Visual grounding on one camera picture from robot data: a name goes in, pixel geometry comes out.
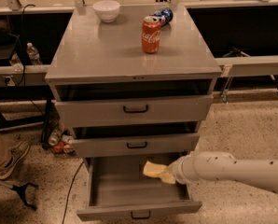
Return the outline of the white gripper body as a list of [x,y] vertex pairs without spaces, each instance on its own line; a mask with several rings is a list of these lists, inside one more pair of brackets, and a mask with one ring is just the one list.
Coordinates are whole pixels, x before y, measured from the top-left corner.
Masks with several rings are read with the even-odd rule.
[[188,156],[182,156],[169,165],[170,171],[174,176],[174,179],[180,184],[188,184],[187,178],[188,171]]

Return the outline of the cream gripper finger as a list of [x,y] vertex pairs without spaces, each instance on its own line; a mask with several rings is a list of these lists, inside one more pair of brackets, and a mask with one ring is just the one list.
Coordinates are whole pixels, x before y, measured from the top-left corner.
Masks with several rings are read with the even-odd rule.
[[159,174],[159,178],[162,182],[166,183],[166,184],[171,184],[173,185],[175,183],[175,178],[174,175],[167,169],[163,170],[160,174]]

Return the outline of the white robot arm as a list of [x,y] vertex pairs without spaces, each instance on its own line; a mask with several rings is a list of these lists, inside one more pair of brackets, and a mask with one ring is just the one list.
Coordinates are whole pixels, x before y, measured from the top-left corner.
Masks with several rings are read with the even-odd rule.
[[235,181],[278,194],[278,160],[239,160],[227,152],[206,151],[164,166],[160,179],[168,184]]

